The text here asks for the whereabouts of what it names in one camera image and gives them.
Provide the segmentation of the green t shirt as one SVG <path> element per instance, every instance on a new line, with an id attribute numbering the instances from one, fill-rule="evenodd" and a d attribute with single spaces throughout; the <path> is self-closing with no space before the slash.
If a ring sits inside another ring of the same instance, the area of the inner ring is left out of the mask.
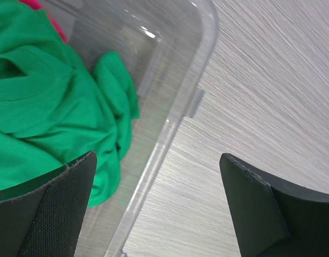
<path id="1" fill-rule="evenodd" d="M 116 52 L 89 72 L 44 10 L 0 1 L 0 191 L 94 151 L 89 206 L 116 192 L 140 110 Z"/>

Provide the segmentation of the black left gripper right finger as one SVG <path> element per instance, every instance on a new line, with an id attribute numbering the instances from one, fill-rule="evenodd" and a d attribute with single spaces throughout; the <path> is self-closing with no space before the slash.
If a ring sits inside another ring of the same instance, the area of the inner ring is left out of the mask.
<path id="1" fill-rule="evenodd" d="M 220 158 L 241 256 L 329 256 L 329 194 Z"/>

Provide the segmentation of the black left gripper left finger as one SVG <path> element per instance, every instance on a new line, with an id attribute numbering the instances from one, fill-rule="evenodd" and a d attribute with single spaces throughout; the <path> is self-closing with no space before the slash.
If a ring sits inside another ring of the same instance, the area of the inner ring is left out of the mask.
<path id="1" fill-rule="evenodd" d="M 73 256 L 96 172 L 94 151 L 0 191 L 0 256 Z"/>

